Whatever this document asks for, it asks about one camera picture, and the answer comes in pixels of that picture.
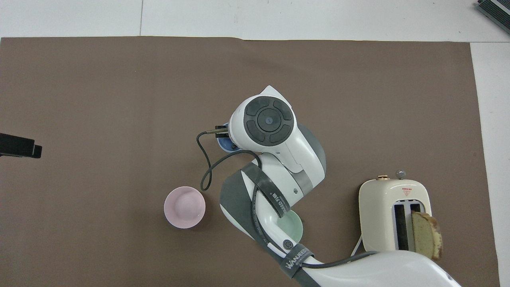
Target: white robotic arm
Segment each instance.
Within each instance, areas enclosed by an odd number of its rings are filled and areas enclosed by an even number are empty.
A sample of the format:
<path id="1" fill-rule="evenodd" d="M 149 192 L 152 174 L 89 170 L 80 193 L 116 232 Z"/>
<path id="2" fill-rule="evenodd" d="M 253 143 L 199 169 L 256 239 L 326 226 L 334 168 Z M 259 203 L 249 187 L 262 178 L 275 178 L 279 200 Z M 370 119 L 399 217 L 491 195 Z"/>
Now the white robotic arm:
<path id="1" fill-rule="evenodd" d="M 279 228 L 278 218 L 324 179 L 326 162 L 319 141 L 297 123 L 291 105 L 271 86 L 236 109 L 228 134 L 242 150 L 262 152 L 262 167 L 253 161 L 228 177 L 220 207 L 232 224 L 261 245 L 301 285 L 459 286 L 433 261 L 410 251 L 323 264 Z"/>

